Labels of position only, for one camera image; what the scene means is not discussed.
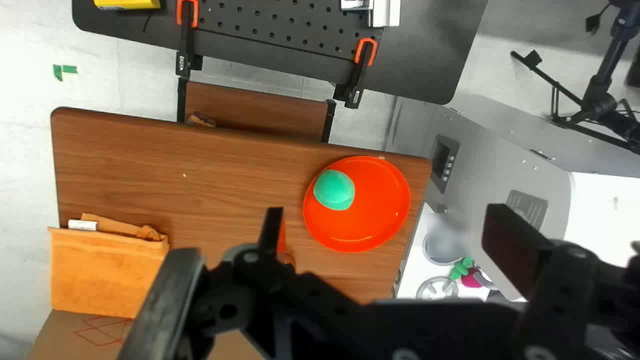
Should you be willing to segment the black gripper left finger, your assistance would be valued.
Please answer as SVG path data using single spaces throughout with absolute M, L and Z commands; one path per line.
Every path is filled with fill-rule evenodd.
M 204 273 L 196 249 L 169 251 L 133 319 L 118 360 L 192 360 L 187 314 Z

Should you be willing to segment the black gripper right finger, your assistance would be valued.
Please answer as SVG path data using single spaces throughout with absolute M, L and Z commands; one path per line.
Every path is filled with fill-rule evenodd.
M 554 244 L 506 205 L 487 205 L 481 251 L 526 299 Z

